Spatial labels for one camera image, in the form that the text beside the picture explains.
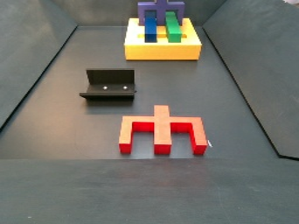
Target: e-shaped block assembly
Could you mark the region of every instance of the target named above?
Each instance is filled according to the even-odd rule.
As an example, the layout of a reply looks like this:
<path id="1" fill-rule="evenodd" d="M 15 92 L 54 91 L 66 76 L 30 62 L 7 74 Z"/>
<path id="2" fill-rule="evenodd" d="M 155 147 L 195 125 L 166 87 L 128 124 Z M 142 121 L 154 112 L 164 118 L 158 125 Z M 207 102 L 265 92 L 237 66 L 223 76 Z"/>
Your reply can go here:
<path id="1" fill-rule="evenodd" d="M 146 12 L 155 11 L 156 24 L 164 25 L 164 15 L 167 11 L 175 11 L 179 24 L 183 24 L 185 2 L 170 2 L 168 0 L 156 0 L 155 2 L 138 3 L 139 25 L 146 24 Z"/>
<path id="2" fill-rule="evenodd" d="M 119 136 L 122 153 L 132 151 L 134 132 L 154 132 L 154 153 L 170 154 L 172 148 L 172 132 L 191 134 L 191 147 L 195 155 L 203 155 L 209 143 L 199 117 L 170 116 L 168 106 L 154 106 L 154 116 L 123 116 Z"/>

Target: gray floor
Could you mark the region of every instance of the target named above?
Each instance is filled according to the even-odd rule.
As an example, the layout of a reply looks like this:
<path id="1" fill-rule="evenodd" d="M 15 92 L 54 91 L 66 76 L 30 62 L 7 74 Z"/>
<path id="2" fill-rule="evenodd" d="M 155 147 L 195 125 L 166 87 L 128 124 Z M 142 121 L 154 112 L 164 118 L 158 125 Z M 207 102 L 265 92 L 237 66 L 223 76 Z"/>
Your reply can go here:
<path id="1" fill-rule="evenodd" d="M 206 158 L 275 158 L 219 55 L 198 28 L 199 61 L 126 61 L 124 27 L 80 27 L 0 133 L 0 158 L 159 158 L 154 135 L 136 133 L 134 153 L 118 149 L 122 116 L 152 115 L 170 105 L 174 116 L 201 116 L 211 147 Z M 134 68 L 134 103 L 91 102 L 87 68 Z M 172 135 L 172 154 L 194 158 L 187 134 Z"/>
<path id="2" fill-rule="evenodd" d="M 3 160 L 2 223 L 298 223 L 298 172 L 283 159 Z"/>
<path id="3" fill-rule="evenodd" d="M 79 28 L 2 133 L 2 223 L 298 223 L 299 164 L 277 157 L 202 29 L 198 62 L 126 62 L 124 32 Z M 135 68 L 132 105 L 87 104 L 87 67 Z M 171 158 L 189 159 L 95 159 L 155 157 L 147 133 L 118 153 L 122 115 L 155 104 L 202 116 L 205 157 L 179 134 Z"/>

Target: toy block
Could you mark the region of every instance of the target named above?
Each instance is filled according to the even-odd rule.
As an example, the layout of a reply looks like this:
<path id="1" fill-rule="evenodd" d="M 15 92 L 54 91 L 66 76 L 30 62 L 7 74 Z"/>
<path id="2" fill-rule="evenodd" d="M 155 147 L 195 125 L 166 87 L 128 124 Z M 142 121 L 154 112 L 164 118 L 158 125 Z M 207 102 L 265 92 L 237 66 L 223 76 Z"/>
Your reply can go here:
<path id="1" fill-rule="evenodd" d="M 156 18 L 156 12 L 155 12 L 155 10 L 147 10 L 144 12 L 144 17 L 146 18 Z"/>
<path id="2" fill-rule="evenodd" d="M 174 11 L 166 12 L 166 31 L 170 43 L 182 43 L 183 32 Z"/>
<path id="3" fill-rule="evenodd" d="M 88 91 L 79 95 L 87 100 L 134 100 L 136 92 L 134 69 L 88 69 Z"/>
<path id="4" fill-rule="evenodd" d="M 170 154 L 172 148 L 172 132 L 187 132 L 191 135 L 194 155 L 203 155 L 209 143 L 199 117 L 170 116 L 168 106 L 154 106 L 154 116 L 123 116 L 119 149 L 120 153 L 132 152 L 135 131 L 154 132 L 154 153 Z"/>
<path id="5" fill-rule="evenodd" d="M 168 43 L 164 26 L 156 27 L 156 43 L 146 43 L 146 28 L 138 18 L 130 18 L 126 32 L 127 60 L 198 60 L 202 52 L 202 42 L 193 22 L 182 21 L 182 43 Z"/>
<path id="6" fill-rule="evenodd" d="M 164 25 L 164 13 L 176 11 L 179 24 L 183 24 L 185 2 L 168 2 L 168 0 L 156 0 L 155 2 L 138 3 L 139 25 L 144 25 L 146 12 L 156 11 L 156 24 Z"/>
<path id="7" fill-rule="evenodd" d="M 144 42 L 156 43 L 156 21 L 154 17 L 144 18 Z"/>

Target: purple block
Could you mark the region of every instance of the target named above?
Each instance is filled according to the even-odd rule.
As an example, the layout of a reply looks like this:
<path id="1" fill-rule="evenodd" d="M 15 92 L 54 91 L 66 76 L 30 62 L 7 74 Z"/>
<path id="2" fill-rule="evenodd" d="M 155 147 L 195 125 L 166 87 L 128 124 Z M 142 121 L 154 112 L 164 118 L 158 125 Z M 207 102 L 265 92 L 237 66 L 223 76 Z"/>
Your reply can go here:
<path id="1" fill-rule="evenodd" d="M 164 25 L 166 12 L 176 11 L 179 24 L 183 24 L 185 2 L 168 2 L 168 0 L 156 0 L 156 2 L 138 3 L 139 25 L 146 24 L 146 11 L 156 11 L 158 25 Z"/>

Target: red block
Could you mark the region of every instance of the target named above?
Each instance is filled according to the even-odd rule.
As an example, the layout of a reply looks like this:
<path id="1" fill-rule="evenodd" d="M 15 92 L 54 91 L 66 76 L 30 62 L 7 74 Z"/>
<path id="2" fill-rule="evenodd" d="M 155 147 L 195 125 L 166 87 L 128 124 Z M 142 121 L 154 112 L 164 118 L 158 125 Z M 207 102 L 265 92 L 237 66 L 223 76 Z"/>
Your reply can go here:
<path id="1" fill-rule="evenodd" d="M 154 153 L 170 154 L 172 148 L 172 132 L 191 134 L 191 147 L 195 155 L 203 155 L 209 143 L 199 117 L 170 116 L 168 106 L 154 106 L 154 116 L 123 116 L 119 135 L 122 153 L 132 151 L 135 131 L 154 132 Z"/>

